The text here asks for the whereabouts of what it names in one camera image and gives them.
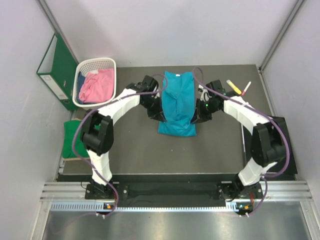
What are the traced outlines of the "teal t shirt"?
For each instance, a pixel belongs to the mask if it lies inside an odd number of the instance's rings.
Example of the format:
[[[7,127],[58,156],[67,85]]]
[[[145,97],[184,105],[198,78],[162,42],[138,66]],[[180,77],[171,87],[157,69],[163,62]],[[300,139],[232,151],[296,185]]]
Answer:
[[[191,123],[195,113],[195,83],[191,72],[164,72],[161,101],[165,122],[160,122],[158,133],[175,137],[194,137],[196,125]]]

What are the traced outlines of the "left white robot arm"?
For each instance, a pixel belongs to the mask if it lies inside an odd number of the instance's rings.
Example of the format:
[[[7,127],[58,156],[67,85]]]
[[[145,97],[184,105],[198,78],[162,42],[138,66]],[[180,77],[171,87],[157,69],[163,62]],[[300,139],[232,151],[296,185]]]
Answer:
[[[93,112],[87,111],[79,135],[92,165],[92,180],[86,187],[86,199],[109,199],[116,196],[109,160],[109,151],[114,143],[114,125],[129,110],[139,105],[146,109],[150,119],[165,122],[161,91],[158,81],[146,75],[143,81],[126,86],[108,104]]]

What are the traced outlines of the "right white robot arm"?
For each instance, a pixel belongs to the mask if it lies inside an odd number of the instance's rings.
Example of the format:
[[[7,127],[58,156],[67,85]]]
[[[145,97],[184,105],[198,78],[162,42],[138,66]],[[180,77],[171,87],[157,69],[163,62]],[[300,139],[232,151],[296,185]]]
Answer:
[[[237,120],[251,135],[250,159],[235,176],[229,189],[221,189],[221,197],[232,201],[245,198],[262,176],[282,160],[290,158],[285,136],[285,120],[260,113],[234,91],[225,91],[219,80],[199,85],[192,124],[210,121],[212,114],[222,111]]]

